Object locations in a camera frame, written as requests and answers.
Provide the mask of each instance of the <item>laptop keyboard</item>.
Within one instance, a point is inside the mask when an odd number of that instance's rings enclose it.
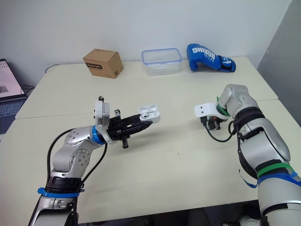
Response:
[[[16,115],[24,101],[12,102],[0,105],[0,117]]]

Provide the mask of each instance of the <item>blue boxing glove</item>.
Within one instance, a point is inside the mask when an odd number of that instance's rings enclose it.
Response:
[[[234,72],[236,69],[235,62],[232,59],[216,55],[210,49],[199,44],[189,44],[187,46],[187,59],[193,72],[198,68],[197,63],[203,63],[212,69],[223,72]]]

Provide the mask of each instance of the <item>plastic container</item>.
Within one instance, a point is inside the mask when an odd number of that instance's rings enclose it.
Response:
[[[145,50],[142,62],[149,76],[175,74],[182,69],[182,57],[177,48]]]

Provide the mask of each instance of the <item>brown box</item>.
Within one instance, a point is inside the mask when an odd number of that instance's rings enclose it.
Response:
[[[115,79],[123,70],[119,53],[116,51],[95,48],[83,59],[91,74],[95,76]]]

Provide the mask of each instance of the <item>beige table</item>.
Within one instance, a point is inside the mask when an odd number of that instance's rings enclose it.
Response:
[[[257,199],[257,189],[249,188],[238,174],[241,166],[236,139],[227,143],[212,140],[194,116],[194,102],[201,103],[193,100],[188,106],[187,101],[175,99],[159,105],[161,121],[132,135],[128,149],[122,149],[121,142],[109,146],[107,156],[79,197],[79,222]],[[258,104],[286,141],[291,164],[300,173],[300,127],[278,100]],[[135,107],[125,112],[124,117],[136,113]],[[45,185],[46,154],[52,140],[66,129],[93,122],[92,113],[14,121],[0,142],[1,224],[27,223],[24,220],[30,218],[39,197],[37,189]],[[214,134],[227,137],[226,124]],[[54,152],[62,144],[61,139]],[[89,167],[102,151],[99,148],[93,152]]]
[[[16,118],[90,113],[99,95],[112,108],[129,114],[137,106],[156,103],[159,107],[184,106],[180,112],[185,115],[191,106],[214,102],[229,83],[246,85],[255,100],[277,99],[246,57],[233,59],[237,65],[234,73],[206,68],[193,73],[184,60],[181,73],[155,77],[146,75],[141,62],[128,62],[115,80],[92,76],[85,64],[55,66],[42,78]]]

